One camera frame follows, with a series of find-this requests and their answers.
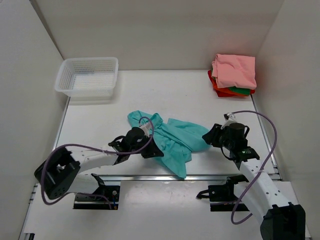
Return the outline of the teal t shirt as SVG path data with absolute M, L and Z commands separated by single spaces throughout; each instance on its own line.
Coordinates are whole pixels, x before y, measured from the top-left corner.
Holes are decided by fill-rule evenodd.
M 131 127 L 146 124 L 148 119 L 152 121 L 154 142 L 164 154 L 155 160 L 179 178 L 187 176 L 186 163 L 192 160 L 192 154 L 207 151 L 210 147 L 203 140 L 203 135 L 209 130 L 202 125 L 174 118 L 164 122 L 158 113 L 148 114 L 139 110 L 129 113 L 127 119 Z

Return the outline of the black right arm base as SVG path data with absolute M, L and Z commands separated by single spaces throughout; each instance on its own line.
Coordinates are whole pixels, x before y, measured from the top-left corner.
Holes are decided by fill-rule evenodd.
M 200 191 L 196 199 L 209 199 L 211 212 L 231 212 L 238 198 L 234 195 L 235 185 L 248 183 L 245 176 L 228 176 L 223 184 L 209 184 L 207 189 Z

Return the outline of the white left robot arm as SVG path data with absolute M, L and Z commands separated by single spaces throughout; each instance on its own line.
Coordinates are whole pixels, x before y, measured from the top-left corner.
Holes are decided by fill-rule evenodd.
M 108 143 L 111 151 L 73 143 L 59 146 L 34 171 L 42 194 L 49 200 L 58 200 L 70 193 L 101 198 L 105 192 L 104 181 L 97 174 L 86 174 L 86 171 L 119 165 L 132 155 L 141 155 L 144 159 L 163 157 L 163 151 L 149 130 L 145 125 L 133 127 L 126 135 Z

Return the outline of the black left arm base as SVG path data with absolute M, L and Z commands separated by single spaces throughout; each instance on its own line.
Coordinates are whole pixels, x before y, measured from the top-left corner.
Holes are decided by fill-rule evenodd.
M 121 184 L 119 181 L 104 181 L 97 174 L 79 175 L 75 179 L 75 210 L 119 209 Z

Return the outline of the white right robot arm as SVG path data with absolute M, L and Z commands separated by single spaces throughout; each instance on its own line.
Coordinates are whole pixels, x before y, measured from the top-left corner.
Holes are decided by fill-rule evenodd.
M 203 140 L 220 150 L 227 149 L 227 159 L 234 162 L 244 176 L 243 182 L 224 187 L 229 200 L 239 199 L 259 223 L 264 240 L 303 240 L 306 233 L 306 213 L 283 195 L 268 173 L 264 171 L 257 152 L 248 145 L 248 126 L 238 122 L 215 124 L 202 136 Z

